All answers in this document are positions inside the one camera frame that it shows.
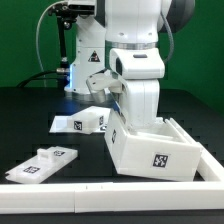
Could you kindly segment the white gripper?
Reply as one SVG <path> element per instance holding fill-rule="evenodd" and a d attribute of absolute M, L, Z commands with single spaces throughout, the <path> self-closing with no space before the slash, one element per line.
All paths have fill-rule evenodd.
<path fill-rule="evenodd" d="M 134 130 L 148 129 L 156 121 L 160 86 L 154 80 L 126 80 L 119 95 L 125 125 Z"/>

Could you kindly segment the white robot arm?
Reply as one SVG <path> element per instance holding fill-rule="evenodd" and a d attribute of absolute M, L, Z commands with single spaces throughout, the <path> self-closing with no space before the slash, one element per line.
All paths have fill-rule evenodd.
<path fill-rule="evenodd" d="M 158 34 L 181 30 L 195 0 L 66 0 L 66 6 L 77 20 L 78 46 L 65 90 L 99 102 L 111 93 L 123 125 L 151 128 L 167 62 Z"/>

